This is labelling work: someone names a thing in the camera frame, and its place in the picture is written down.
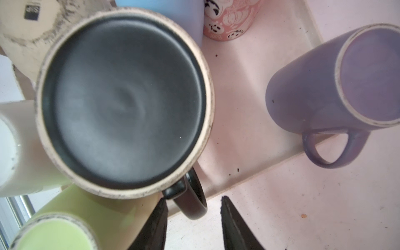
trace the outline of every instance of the green mug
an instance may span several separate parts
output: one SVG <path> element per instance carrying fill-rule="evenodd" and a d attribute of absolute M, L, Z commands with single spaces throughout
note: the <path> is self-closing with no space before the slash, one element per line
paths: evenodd
<path fill-rule="evenodd" d="M 159 199 L 109 199 L 73 184 L 22 227 L 10 250 L 126 250 Z"/>

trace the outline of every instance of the black label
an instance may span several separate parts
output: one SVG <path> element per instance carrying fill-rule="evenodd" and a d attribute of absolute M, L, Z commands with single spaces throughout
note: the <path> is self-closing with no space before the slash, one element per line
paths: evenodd
<path fill-rule="evenodd" d="M 39 5 L 26 5 L 24 18 L 27 20 L 37 21 L 39 18 L 40 6 Z"/>

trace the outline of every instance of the white mug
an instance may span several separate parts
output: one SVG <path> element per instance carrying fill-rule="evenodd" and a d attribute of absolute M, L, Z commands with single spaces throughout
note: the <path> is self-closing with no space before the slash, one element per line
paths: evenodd
<path fill-rule="evenodd" d="M 40 143 L 34 101 L 0 104 L 0 197 L 32 194 L 71 183 Z"/>
<path fill-rule="evenodd" d="M 107 0 L 2 0 L 0 46 L 35 82 L 44 56 L 58 35 L 82 18 L 110 8 Z"/>

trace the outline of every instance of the black mug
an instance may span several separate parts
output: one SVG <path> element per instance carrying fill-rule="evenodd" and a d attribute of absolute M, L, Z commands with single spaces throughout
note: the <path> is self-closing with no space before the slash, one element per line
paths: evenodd
<path fill-rule="evenodd" d="M 36 93 L 40 139 L 57 168 L 99 196 L 163 192 L 197 219 L 193 164 L 210 136 L 214 89 L 192 38 L 139 8 L 98 12 L 58 38 Z"/>

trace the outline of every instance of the purple mug handle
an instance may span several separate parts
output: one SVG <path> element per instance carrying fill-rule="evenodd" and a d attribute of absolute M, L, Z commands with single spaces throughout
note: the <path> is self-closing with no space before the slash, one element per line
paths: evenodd
<path fill-rule="evenodd" d="M 315 147 L 315 133 L 303 132 L 303 148 L 308 158 L 317 166 L 322 168 L 341 168 L 350 164 L 361 152 L 367 142 L 369 131 L 349 129 L 348 140 L 342 154 L 334 162 L 323 159 Z"/>

